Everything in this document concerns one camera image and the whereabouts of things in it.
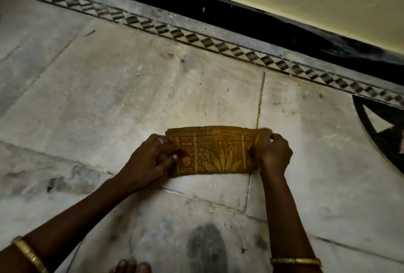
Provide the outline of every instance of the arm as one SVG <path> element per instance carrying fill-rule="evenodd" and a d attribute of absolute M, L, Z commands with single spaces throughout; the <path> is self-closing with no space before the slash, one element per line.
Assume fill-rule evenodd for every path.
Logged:
<path fill-rule="evenodd" d="M 116 205 L 132 193 L 162 177 L 175 163 L 176 146 L 166 137 L 151 135 L 112 179 L 88 197 L 23 237 L 50 272 Z M 38 272 L 15 245 L 0 252 L 1 272 Z"/>
<path fill-rule="evenodd" d="M 296 209 L 295 201 L 284 177 L 293 154 L 281 135 L 273 134 L 273 141 L 253 149 L 261 168 L 265 192 L 271 255 L 273 258 L 316 258 Z M 315 265 L 274 265 L 274 272 L 319 273 Z"/>

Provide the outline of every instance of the forearm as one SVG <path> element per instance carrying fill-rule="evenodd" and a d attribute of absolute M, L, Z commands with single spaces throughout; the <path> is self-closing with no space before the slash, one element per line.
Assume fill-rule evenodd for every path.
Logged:
<path fill-rule="evenodd" d="M 316 258 L 283 176 L 262 176 L 273 258 Z M 307 265 L 278 265 L 276 272 L 320 272 Z"/>
<path fill-rule="evenodd" d="M 49 271 L 54 271 L 86 234 L 127 197 L 114 179 L 107 180 L 85 199 L 23 237 Z M 15 272 L 36 272 L 13 245 L 0 252 L 0 263 Z"/>

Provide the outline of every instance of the small twig on floor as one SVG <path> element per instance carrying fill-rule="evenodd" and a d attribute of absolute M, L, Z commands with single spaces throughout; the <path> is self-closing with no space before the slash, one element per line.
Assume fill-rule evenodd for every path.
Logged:
<path fill-rule="evenodd" d="M 90 31 L 88 34 L 85 34 L 83 37 L 88 37 L 89 35 L 93 34 L 95 32 L 95 30 Z"/>

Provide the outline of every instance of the brown patterned cloth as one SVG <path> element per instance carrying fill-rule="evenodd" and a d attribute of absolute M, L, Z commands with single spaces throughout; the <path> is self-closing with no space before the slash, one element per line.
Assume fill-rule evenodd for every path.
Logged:
<path fill-rule="evenodd" d="M 182 154 L 172 176 L 252 173 L 256 168 L 250 146 L 264 142 L 272 130 L 232 126 L 173 128 L 166 131 Z"/>

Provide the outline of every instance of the marble floor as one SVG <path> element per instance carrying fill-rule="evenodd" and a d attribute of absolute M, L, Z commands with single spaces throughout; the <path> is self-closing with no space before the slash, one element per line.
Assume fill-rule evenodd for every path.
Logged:
<path fill-rule="evenodd" d="M 134 1 L 95 1 L 404 93 Z M 324 272 L 404 271 L 404 176 L 352 93 L 43 1 L 1 0 L 0 14 L 0 248 L 119 172 L 151 133 L 269 127 L 293 149 L 286 177 Z M 121 203 L 58 273 L 130 256 L 154 272 L 270 272 L 265 220 L 256 173 L 171 179 Z"/>

